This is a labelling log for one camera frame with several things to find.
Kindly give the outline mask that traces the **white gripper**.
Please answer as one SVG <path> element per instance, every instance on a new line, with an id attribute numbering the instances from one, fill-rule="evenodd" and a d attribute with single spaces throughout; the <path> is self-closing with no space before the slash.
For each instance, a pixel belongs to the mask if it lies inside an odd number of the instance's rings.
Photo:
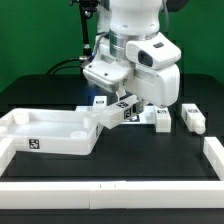
<path id="1" fill-rule="evenodd" d="M 117 101 L 126 96 L 126 91 L 142 99 L 136 104 L 137 114 L 144 111 L 148 102 L 168 107 L 177 101 L 179 94 L 180 72 L 172 61 L 150 68 L 114 57 L 96 56 L 83 64 L 83 73 L 97 86 L 116 92 Z"/>

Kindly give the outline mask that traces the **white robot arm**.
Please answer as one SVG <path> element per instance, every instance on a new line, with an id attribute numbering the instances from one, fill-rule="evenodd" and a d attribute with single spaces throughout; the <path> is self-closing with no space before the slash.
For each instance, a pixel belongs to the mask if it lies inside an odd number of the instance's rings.
<path id="1" fill-rule="evenodd" d="M 99 7 L 96 43 L 83 66 L 97 86 L 136 96 L 134 111 L 151 103 L 165 108 L 177 101 L 181 50 L 160 31 L 159 13 L 167 0 L 108 0 Z"/>

